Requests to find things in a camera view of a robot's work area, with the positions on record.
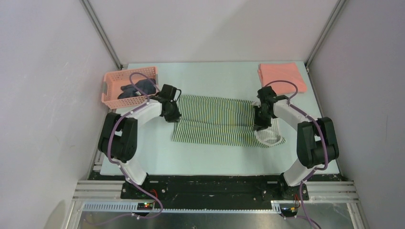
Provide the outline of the dark navy garment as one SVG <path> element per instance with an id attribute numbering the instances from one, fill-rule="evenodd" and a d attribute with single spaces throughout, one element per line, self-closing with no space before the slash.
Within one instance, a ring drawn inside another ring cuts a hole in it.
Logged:
<path id="1" fill-rule="evenodd" d="M 142 96 L 143 94 L 138 89 L 140 89 L 142 92 L 148 95 L 155 94 L 156 93 L 156 88 L 154 86 L 155 84 L 156 84 L 155 79 L 151 80 L 145 79 L 135 83 L 136 88 L 131 84 L 121 86 L 120 89 L 122 92 L 119 94 L 118 99 Z"/>

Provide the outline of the salmon pink t-shirt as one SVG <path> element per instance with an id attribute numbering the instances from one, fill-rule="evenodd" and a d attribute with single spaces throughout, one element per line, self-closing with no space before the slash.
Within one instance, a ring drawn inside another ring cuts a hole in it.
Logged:
<path id="1" fill-rule="evenodd" d="M 296 63 L 261 63 L 258 67 L 258 75 L 262 87 L 273 81 L 289 81 L 293 83 L 299 93 L 307 91 L 307 85 Z M 277 95 L 292 94 L 296 91 L 295 87 L 289 83 L 276 82 L 270 84 Z"/>

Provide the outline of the green white striped garment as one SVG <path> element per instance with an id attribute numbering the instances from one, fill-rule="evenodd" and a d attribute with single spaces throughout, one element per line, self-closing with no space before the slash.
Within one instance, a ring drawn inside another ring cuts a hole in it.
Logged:
<path id="1" fill-rule="evenodd" d="M 255 130 L 257 102 L 199 95 L 183 95 L 178 102 L 181 118 L 175 123 L 174 142 L 270 148 L 286 142 L 279 124 Z"/>

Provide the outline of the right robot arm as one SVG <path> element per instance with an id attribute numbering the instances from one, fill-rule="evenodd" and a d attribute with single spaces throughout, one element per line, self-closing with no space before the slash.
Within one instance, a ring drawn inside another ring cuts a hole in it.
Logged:
<path id="1" fill-rule="evenodd" d="M 297 132 L 297 160 L 278 181 L 278 194 L 283 199 L 291 199 L 297 187 L 308 180 L 315 171 L 326 170 L 329 162 L 339 157 L 339 148 L 333 121 L 328 118 L 314 118 L 292 104 L 285 95 L 277 95 L 270 87 L 258 90 L 260 101 L 254 106 L 254 130 L 256 138 L 269 145 L 275 140 L 275 132 L 270 130 L 272 122 L 281 119 Z"/>

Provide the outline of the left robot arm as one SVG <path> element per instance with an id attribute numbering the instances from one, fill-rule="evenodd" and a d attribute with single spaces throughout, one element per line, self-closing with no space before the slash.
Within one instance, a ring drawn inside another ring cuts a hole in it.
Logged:
<path id="1" fill-rule="evenodd" d="M 180 89 L 164 84 L 161 91 L 147 96 L 141 105 L 124 114 L 110 112 L 105 117 L 97 148 L 134 185 L 132 192 L 138 198 L 147 198 L 151 192 L 150 184 L 145 182 L 148 174 L 135 158 L 139 127 L 157 117 L 163 117 L 168 123 L 178 122 L 180 96 Z"/>

